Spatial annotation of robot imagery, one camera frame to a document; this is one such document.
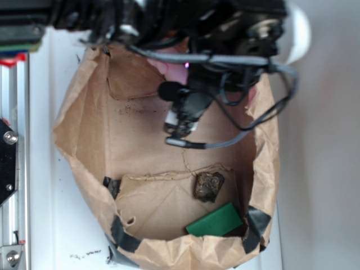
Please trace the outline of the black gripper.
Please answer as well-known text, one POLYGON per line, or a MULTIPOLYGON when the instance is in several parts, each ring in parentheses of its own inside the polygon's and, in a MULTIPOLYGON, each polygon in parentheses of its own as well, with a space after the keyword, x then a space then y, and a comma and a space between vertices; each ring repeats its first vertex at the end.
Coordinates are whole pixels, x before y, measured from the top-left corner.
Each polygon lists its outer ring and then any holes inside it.
POLYGON ((173 79, 160 84, 158 96, 171 103, 164 130, 169 137, 182 140, 190 135, 216 96, 223 70, 211 67, 188 67, 183 81, 173 79))

